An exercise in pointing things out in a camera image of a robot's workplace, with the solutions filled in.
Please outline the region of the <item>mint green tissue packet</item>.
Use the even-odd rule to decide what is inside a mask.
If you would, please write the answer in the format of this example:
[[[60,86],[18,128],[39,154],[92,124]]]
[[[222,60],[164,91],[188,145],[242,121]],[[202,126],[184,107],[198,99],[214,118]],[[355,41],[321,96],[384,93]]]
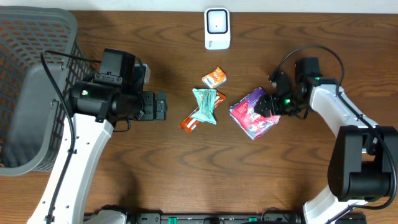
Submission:
[[[213,116],[214,105],[216,101],[216,90],[214,89],[196,89],[192,90],[197,104],[198,111],[194,112],[191,117],[201,121],[202,123],[216,124]]]

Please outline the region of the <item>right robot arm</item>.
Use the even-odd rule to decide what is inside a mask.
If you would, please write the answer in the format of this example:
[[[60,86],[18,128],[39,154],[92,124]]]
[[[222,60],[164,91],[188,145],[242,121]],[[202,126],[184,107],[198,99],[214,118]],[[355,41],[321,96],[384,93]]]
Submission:
[[[336,137],[328,166],[328,185],[303,205],[302,223],[336,223],[354,208],[374,209],[371,202],[397,194],[397,130],[365,116],[334,78],[320,72],[318,58],[295,63],[295,84],[282,70],[269,77],[277,93],[260,97],[255,113],[268,118],[318,113]]]

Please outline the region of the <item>purple snack packet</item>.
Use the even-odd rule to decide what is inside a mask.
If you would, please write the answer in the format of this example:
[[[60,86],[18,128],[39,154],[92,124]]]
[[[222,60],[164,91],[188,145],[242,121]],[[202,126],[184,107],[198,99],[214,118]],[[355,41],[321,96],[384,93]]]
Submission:
[[[277,124],[280,116],[263,117],[254,111],[260,97],[266,95],[258,87],[246,95],[240,102],[229,107],[229,115],[233,121],[252,139],[255,140],[265,134],[273,125]]]

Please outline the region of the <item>orange white small packet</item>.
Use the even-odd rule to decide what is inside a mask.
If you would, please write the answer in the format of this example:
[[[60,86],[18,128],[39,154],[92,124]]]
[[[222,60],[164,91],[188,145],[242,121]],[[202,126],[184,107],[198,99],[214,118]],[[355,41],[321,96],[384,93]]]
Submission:
[[[215,89],[227,80],[227,76],[220,67],[217,67],[214,71],[202,77],[201,80],[208,88]]]

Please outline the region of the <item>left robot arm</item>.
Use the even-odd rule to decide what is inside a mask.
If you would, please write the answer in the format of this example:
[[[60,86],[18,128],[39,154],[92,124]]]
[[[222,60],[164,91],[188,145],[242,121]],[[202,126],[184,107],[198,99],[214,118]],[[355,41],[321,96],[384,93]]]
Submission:
[[[140,58],[105,49],[100,70],[76,82],[62,95],[63,139],[45,192],[29,223],[132,223],[130,212],[107,205],[85,217],[85,207],[99,158],[117,122],[164,121],[166,94],[145,91],[150,70]]]

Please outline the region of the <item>orange snack bar wrapper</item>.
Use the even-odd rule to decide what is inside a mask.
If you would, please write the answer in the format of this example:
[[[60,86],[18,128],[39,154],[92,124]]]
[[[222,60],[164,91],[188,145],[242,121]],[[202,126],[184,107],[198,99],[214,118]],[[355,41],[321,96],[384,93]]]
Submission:
[[[187,133],[192,133],[200,123],[216,124],[214,109],[226,99],[224,94],[214,89],[194,88],[192,92],[198,106],[179,125]]]

